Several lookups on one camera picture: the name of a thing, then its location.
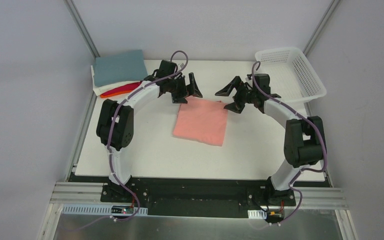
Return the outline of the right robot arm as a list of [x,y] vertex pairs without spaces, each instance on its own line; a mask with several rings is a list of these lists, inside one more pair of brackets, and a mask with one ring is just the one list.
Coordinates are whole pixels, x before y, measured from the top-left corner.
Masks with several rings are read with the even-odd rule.
[[293,185],[304,171],[314,171],[313,165],[327,155],[323,121],[318,116],[304,117],[271,92],[270,76],[266,73],[247,75],[248,82],[235,76],[231,82],[215,93],[232,97],[233,102],[224,106],[228,111],[242,113],[247,104],[273,118],[285,130],[283,154],[285,160],[270,176],[261,199],[269,205],[280,205],[292,198]]

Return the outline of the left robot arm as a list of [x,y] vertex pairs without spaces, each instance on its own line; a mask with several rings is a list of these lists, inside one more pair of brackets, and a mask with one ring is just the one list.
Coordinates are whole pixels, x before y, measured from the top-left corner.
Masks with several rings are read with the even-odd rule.
[[184,67],[169,60],[162,60],[159,68],[146,76],[140,85],[121,101],[106,99],[101,106],[96,135],[105,146],[110,174],[109,181],[115,184],[113,195],[120,202],[132,198],[133,189],[126,185],[131,168],[123,156],[134,138],[134,118],[145,105],[164,94],[171,95],[173,104],[187,104],[190,96],[202,98],[193,72],[184,75]]

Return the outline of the salmon pink t-shirt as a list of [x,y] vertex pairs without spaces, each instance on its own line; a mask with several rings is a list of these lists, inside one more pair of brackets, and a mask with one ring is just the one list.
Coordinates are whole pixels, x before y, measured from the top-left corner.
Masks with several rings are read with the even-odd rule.
[[194,96],[179,107],[173,136],[221,147],[224,143],[228,111],[225,103]]

